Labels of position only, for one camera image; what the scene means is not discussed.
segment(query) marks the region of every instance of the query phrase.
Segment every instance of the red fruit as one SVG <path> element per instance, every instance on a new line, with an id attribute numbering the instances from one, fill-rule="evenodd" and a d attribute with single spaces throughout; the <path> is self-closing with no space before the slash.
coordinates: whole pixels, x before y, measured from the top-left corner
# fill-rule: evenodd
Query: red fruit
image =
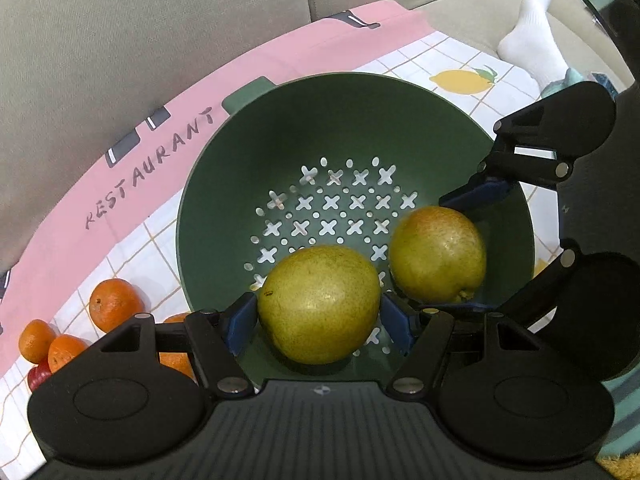
<path id="1" fill-rule="evenodd" d="M 48 359 L 44 359 L 43 362 L 41 362 L 38 366 L 34 366 L 27 373 L 27 385 L 29 386 L 29 389 L 34 392 L 38 386 L 40 386 L 51 376 L 52 373 L 49 368 L 49 361 Z"/>

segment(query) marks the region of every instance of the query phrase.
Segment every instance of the pear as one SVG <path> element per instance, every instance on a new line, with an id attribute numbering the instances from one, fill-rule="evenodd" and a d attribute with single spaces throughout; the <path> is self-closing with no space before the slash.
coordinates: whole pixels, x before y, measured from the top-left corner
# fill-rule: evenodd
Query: pear
<path id="1" fill-rule="evenodd" d="M 271 269 L 258 316 L 274 346 L 307 365 L 339 361 L 361 347 L 378 318 L 380 281 L 372 263 L 344 246 L 315 246 Z"/>
<path id="2" fill-rule="evenodd" d="M 486 250 L 462 213 L 427 206 L 403 218 L 393 232 L 389 267 L 396 285 L 414 300 L 462 303 L 484 280 Z"/>

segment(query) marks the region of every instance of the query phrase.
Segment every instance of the white sock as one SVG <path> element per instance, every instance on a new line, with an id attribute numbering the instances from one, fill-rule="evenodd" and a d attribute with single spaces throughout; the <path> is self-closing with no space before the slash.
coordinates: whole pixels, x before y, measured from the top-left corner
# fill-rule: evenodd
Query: white sock
<path id="1" fill-rule="evenodd" d="M 546 10 L 551 0 L 522 0 L 518 22 L 498 44 L 498 56 L 529 72 L 540 91 L 564 79 L 569 69 L 551 34 Z"/>

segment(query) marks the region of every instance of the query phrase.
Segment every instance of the tangerine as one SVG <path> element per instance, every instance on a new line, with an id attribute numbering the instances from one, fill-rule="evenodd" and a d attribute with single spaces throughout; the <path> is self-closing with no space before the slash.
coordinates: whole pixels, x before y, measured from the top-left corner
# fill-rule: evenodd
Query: tangerine
<path id="1" fill-rule="evenodd" d="M 89 298 L 89 315 L 103 332 L 110 332 L 145 305 L 136 289 L 120 278 L 110 278 L 98 283 Z"/>
<path id="2" fill-rule="evenodd" d="M 22 357 L 35 365 L 47 358 L 49 346 L 56 338 L 56 333 L 43 320 L 30 321 L 20 334 L 18 348 Z"/>
<path id="3" fill-rule="evenodd" d="M 174 316 L 169 316 L 164 320 L 164 322 L 182 323 L 184 321 L 184 318 L 189 314 L 190 312 L 175 314 Z M 193 368 L 191 368 L 191 363 L 189 362 L 189 357 L 184 352 L 160 352 L 160 364 L 168 366 L 169 368 L 173 368 L 174 370 L 178 370 L 179 372 L 182 372 L 186 376 L 195 380 Z"/>
<path id="4" fill-rule="evenodd" d="M 64 365 L 77 357 L 87 344 L 79 337 L 62 334 L 55 338 L 49 347 L 49 368 L 51 373 L 56 373 Z"/>

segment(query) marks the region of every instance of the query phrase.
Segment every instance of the green colander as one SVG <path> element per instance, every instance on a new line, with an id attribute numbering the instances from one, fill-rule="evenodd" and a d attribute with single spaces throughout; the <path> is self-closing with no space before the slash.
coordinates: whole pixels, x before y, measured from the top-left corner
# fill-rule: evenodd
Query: green colander
<path id="1" fill-rule="evenodd" d="M 398 221 L 466 183 L 492 146 L 448 101 L 386 76 L 325 74 L 277 87 L 260 78 L 223 107 L 231 117 L 200 154 L 178 214 L 178 267 L 191 310 L 224 310 L 257 290 L 278 261 L 314 244 L 359 251 L 390 289 L 388 242 Z M 469 218 L 487 246 L 474 300 L 498 305 L 532 275 L 522 190 Z M 380 323 L 335 365 L 288 362 L 260 326 L 238 358 L 256 384 L 306 376 L 384 384 L 402 359 Z"/>

